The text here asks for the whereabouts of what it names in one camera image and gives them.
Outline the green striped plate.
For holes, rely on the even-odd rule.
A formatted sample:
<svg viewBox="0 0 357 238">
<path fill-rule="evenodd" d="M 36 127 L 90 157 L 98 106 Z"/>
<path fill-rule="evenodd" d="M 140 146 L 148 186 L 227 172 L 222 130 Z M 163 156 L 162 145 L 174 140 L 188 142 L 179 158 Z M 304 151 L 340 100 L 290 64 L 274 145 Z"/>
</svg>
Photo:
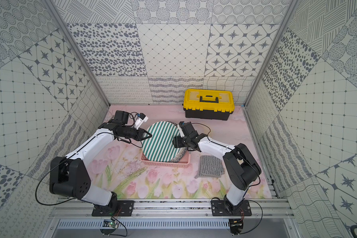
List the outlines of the green striped plate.
<svg viewBox="0 0 357 238">
<path fill-rule="evenodd" d="M 154 123 L 148 128 L 152 137 L 143 142 L 142 151 L 147 160 L 155 162 L 169 162 L 169 142 L 173 132 L 173 125 L 168 121 Z"/>
</svg>

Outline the grey knitted cloth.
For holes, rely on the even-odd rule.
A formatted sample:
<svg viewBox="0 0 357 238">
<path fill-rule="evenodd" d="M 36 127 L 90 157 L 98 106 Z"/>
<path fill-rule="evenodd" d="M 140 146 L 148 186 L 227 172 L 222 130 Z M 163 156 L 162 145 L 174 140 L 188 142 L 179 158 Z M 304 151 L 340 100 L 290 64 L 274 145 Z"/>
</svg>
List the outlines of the grey knitted cloth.
<svg viewBox="0 0 357 238">
<path fill-rule="evenodd" d="M 222 161 L 209 155 L 200 156 L 197 175 L 195 178 L 220 178 L 225 173 Z"/>
</svg>

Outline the speckled grey plate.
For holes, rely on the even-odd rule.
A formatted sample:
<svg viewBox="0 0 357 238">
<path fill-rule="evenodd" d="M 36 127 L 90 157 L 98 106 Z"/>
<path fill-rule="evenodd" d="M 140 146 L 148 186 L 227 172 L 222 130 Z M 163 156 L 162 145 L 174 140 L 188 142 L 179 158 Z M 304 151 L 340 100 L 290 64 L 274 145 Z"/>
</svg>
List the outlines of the speckled grey plate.
<svg viewBox="0 0 357 238">
<path fill-rule="evenodd" d="M 169 122 L 170 124 L 173 125 L 173 132 L 172 136 L 170 139 L 168 139 L 169 142 L 169 150 L 170 153 L 169 155 L 171 156 L 170 158 L 170 163 L 178 163 L 184 156 L 184 154 L 187 152 L 187 150 L 184 147 L 181 148 L 175 148 L 173 144 L 173 139 L 176 136 L 180 137 L 180 130 L 178 128 L 178 124 L 174 122 Z"/>
</svg>

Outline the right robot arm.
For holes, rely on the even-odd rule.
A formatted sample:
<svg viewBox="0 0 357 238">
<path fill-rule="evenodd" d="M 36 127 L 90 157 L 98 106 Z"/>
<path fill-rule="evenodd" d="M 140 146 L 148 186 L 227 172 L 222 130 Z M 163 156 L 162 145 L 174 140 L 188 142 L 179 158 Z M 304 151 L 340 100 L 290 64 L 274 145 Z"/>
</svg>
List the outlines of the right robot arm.
<svg viewBox="0 0 357 238">
<path fill-rule="evenodd" d="M 261 167 L 246 145 L 228 145 L 199 134 L 191 122 L 178 123 L 179 136 L 173 138 L 175 148 L 187 148 L 207 153 L 222 160 L 232 185 L 224 197 L 227 214 L 240 214 L 245 196 L 254 182 L 260 179 Z"/>
</svg>

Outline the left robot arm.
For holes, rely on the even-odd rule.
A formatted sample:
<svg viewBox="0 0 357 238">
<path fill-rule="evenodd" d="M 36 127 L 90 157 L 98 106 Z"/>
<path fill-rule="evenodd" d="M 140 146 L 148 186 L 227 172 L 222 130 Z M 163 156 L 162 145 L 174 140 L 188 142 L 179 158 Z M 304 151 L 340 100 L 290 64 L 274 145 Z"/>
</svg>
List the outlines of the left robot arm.
<svg viewBox="0 0 357 238">
<path fill-rule="evenodd" d="M 115 192 L 92 185 L 87 167 L 101 150 L 114 140 L 130 144 L 132 140 L 144 141 L 152 135 L 141 128 L 148 121 L 143 113 L 116 111 L 106 123 L 82 145 L 64 157 L 55 157 L 50 165 L 49 188 L 52 194 L 92 203 L 92 216 L 132 214 L 134 202 L 118 201 Z"/>
</svg>

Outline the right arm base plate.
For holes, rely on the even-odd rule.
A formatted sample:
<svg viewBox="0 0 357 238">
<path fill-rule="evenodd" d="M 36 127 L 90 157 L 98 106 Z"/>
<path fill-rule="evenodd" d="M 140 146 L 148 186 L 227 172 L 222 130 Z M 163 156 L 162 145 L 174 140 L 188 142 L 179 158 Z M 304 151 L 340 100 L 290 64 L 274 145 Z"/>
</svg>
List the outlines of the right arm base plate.
<svg viewBox="0 0 357 238">
<path fill-rule="evenodd" d="M 237 206 L 234 206 L 227 200 L 211 200 L 211 210 L 213 216 L 251 216 L 250 203 L 247 200 L 241 201 Z"/>
</svg>

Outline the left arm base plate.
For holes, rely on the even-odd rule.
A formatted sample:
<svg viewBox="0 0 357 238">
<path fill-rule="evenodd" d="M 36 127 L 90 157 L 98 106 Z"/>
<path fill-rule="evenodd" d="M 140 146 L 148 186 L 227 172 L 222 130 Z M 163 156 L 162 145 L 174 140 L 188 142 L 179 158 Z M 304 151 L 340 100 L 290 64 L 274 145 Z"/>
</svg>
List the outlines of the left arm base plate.
<svg viewBox="0 0 357 238">
<path fill-rule="evenodd" d="M 107 206 L 94 205 L 93 217 L 130 217 L 134 209 L 134 200 L 111 201 Z"/>
</svg>

